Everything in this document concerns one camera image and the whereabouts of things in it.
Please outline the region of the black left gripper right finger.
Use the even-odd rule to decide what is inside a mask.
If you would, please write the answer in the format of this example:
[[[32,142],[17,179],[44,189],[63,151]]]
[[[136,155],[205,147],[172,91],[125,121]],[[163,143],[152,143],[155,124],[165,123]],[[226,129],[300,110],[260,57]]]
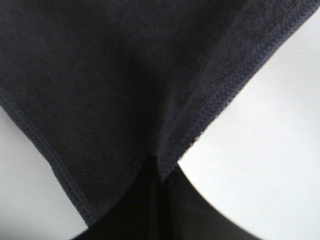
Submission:
[[[253,240],[254,235],[211,206],[179,165],[164,185],[168,203],[167,240]]]

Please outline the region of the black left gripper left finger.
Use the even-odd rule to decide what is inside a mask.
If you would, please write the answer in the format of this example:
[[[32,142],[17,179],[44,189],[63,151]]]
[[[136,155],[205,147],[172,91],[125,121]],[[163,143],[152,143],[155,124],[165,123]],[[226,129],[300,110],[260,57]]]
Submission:
[[[129,190],[76,240],[160,240],[157,159],[145,160]]]

